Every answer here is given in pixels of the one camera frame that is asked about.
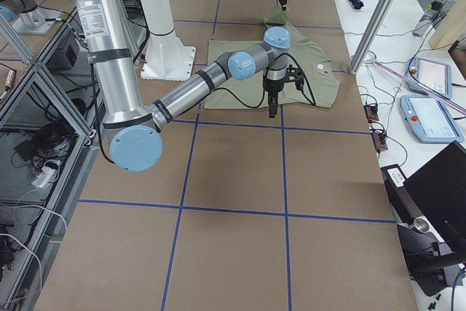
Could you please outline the olive green long-sleeve shirt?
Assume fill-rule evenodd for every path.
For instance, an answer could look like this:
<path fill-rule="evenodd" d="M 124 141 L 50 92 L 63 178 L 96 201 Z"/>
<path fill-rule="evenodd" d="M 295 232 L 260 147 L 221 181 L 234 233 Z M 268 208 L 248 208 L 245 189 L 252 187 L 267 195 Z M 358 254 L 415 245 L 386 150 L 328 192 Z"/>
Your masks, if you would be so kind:
<path fill-rule="evenodd" d="M 307 78 L 303 92 L 299 92 L 294 83 L 286 83 L 278 94 L 278 103 L 315 103 L 320 108 L 331 108 L 340 85 L 332 73 L 331 59 L 318 44 L 299 32 L 291 23 L 289 12 L 282 11 L 280 6 L 272 8 L 264 19 L 264 25 L 267 28 L 281 26 L 288 30 L 291 35 L 288 63 L 302 68 Z M 318 64 L 323 64 L 325 69 L 317 69 Z M 261 72 L 243 81 L 231 78 L 221 85 L 219 91 L 204 99 L 204 107 L 211 110 L 266 108 L 268 103 L 262 92 Z"/>

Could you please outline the near blue teach pendant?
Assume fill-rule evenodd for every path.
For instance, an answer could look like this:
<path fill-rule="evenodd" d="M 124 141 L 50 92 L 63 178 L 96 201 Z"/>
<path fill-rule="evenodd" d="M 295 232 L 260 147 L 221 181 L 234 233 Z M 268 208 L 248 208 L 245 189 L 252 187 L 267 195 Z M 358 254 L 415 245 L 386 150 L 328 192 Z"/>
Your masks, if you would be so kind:
<path fill-rule="evenodd" d="M 421 143 L 448 144 L 465 140 L 440 101 L 426 96 L 402 95 L 399 102 L 407 125 Z"/>

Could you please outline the blue teach pendant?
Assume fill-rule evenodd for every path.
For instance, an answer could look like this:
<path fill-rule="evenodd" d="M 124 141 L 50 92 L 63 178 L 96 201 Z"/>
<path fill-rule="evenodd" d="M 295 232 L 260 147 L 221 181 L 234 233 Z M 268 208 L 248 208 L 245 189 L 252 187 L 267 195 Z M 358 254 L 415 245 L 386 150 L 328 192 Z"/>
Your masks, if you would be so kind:
<path fill-rule="evenodd" d="M 408 65 L 406 77 L 415 78 L 448 99 L 452 97 L 451 66 L 447 63 L 415 57 Z M 412 84 L 408 86 L 411 91 L 423 93 Z"/>
<path fill-rule="evenodd" d="M 448 144 L 465 140 L 440 101 L 426 96 L 402 95 L 399 102 L 407 125 L 421 143 Z"/>

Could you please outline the far blue teach pendant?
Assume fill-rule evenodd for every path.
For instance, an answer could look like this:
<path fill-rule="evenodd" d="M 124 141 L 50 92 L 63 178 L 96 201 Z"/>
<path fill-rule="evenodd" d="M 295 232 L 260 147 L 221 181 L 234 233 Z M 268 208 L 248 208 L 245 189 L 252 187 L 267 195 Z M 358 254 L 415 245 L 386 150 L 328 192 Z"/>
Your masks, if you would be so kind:
<path fill-rule="evenodd" d="M 452 97 L 451 66 L 447 63 L 415 57 L 408 65 L 406 77 L 415 78 L 448 99 Z M 408 86 L 411 91 L 423 93 L 412 84 Z"/>

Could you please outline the black laptop on stand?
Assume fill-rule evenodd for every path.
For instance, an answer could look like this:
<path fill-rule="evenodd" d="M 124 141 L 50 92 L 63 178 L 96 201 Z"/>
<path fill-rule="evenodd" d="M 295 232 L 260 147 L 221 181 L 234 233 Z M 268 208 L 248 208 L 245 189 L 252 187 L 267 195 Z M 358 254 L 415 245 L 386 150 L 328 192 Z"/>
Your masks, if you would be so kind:
<path fill-rule="evenodd" d="M 465 262 L 465 148 L 451 142 L 410 177 L 381 169 L 410 276 L 433 296 L 459 285 Z"/>

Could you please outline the aluminium frame post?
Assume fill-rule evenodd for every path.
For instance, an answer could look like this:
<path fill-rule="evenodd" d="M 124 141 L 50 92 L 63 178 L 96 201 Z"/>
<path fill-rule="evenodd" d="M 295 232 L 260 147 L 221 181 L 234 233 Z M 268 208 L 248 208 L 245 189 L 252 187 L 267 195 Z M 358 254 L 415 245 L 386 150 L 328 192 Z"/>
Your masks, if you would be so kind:
<path fill-rule="evenodd" d="M 394 0 L 378 1 L 371 19 L 368 22 L 366 30 L 363 33 L 363 37 L 360 40 L 360 43 L 348 67 L 349 74 L 356 75 L 358 72 L 393 1 Z"/>

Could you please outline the aluminium frame enclosure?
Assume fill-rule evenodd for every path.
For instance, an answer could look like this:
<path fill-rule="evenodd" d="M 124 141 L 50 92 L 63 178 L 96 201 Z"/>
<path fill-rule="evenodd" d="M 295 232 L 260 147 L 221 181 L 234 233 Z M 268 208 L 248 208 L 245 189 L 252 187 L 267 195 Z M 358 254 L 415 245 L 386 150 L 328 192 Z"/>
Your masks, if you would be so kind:
<path fill-rule="evenodd" d="M 19 34 L 1 22 L 1 240 L 12 261 L 1 269 L 1 308 L 30 310 L 71 220 L 80 165 L 92 140 L 85 71 L 48 68 L 55 51 L 82 37 L 59 14 L 46 34 Z"/>

